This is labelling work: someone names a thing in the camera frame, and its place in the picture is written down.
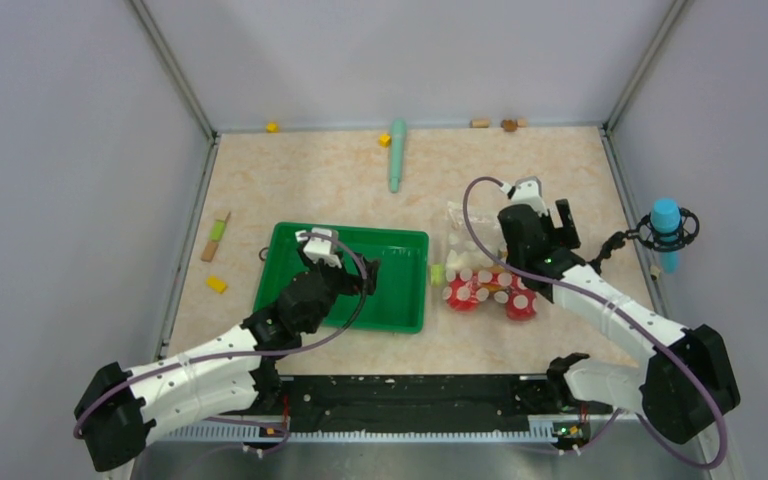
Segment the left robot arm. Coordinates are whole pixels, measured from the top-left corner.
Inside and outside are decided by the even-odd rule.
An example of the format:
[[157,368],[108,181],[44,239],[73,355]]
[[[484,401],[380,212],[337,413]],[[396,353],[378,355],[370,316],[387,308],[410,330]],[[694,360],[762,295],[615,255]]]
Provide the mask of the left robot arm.
[[274,301],[241,324],[174,358],[123,368],[99,368],[74,409],[75,438],[94,469],[107,473],[134,460],[167,433],[209,417],[279,404],[275,363],[308,351],[315,333],[341,296],[361,303],[374,294],[381,262],[361,257],[355,274],[345,267],[309,263]]

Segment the clear dotted zip bag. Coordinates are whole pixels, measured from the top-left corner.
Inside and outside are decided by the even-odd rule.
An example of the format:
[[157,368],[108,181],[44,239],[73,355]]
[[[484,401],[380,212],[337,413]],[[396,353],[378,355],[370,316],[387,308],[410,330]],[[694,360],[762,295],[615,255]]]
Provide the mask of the clear dotted zip bag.
[[507,247],[496,219],[487,211],[464,213],[461,203],[447,203],[442,261],[432,280],[447,308],[470,314],[494,306],[513,322],[537,316],[536,293],[503,268]]

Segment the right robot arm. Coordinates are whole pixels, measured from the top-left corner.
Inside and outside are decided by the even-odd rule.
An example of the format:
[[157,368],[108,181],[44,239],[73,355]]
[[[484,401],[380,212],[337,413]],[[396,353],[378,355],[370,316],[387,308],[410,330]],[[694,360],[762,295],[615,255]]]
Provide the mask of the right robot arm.
[[528,204],[497,215],[507,263],[525,286],[586,320],[634,361],[628,367],[587,354],[554,360],[549,404],[572,412],[595,401],[642,416],[666,440],[685,444],[709,426],[724,430],[726,413],[741,402],[722,335],[690,328],[642,306],[605,281],[558,238],[549,216]]

